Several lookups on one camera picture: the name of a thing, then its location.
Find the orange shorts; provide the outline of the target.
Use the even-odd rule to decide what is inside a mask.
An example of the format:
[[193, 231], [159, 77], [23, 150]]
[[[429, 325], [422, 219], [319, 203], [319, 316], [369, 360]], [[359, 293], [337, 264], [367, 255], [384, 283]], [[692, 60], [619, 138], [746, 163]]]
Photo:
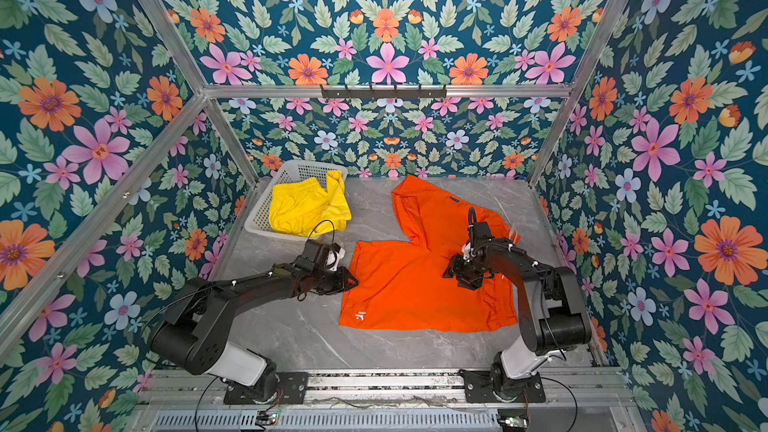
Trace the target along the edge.
[[444, 277], [468, 242], [473, 204], [409, 176], [391, 194], [405, 241], [359, 242], [350, 272], [359, 284], [345, 293], [340, 325], [362, 330], [493, 332], [514, 326], [513, 284], [495, 277], [477, 290]]

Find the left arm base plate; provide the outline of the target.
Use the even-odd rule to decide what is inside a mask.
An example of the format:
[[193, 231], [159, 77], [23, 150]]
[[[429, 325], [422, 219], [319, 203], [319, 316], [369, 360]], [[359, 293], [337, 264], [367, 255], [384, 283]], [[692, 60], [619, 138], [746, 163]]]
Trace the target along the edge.
[[297, 405], [308, 391], [306, 372], [267, 372], [254, 385], [229, 382], [225, 405]]

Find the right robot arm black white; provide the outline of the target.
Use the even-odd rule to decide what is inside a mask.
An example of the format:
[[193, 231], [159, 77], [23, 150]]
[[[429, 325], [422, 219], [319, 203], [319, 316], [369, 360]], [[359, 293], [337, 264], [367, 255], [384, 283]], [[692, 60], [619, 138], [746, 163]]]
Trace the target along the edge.
[[575, 273], [541, 263], [506, 238], [472, 238], [443, 273], [461, 288], [477, 291], [501, 275], [517, 291], [519, 336], [499, 352], [478, 384], [465, 376], [467, 398], [481, 390], [499, 402], [545, 400], [539, 369], [592, 339], [591, 319]]

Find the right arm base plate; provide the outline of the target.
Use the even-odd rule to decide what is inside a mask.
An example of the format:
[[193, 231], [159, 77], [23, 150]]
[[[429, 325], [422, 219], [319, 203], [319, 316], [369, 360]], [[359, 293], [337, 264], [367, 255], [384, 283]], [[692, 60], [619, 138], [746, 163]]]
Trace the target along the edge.
[[522, 379], [510, 379], [500, 369], [460, 369], [468, 403], [533, 403], [546, 401], [539, 374]]

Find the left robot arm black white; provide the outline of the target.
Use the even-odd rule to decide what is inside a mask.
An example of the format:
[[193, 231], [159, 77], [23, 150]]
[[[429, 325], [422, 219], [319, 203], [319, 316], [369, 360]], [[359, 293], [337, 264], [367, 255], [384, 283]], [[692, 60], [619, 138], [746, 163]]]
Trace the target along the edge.
[[229, 281], [189, 280], [163, 311], [149, 349], [192, 375], [210, 375], [230, 389], [225, 402], [268, 403], [279, 396], [280, 379], [271, 359], [230, 340], [235, 319], [276, 301], [314, 293], [336, 295], [359, 281], [340, 264], [343, 249], [309, 239], [291, 262], [264, 273]]

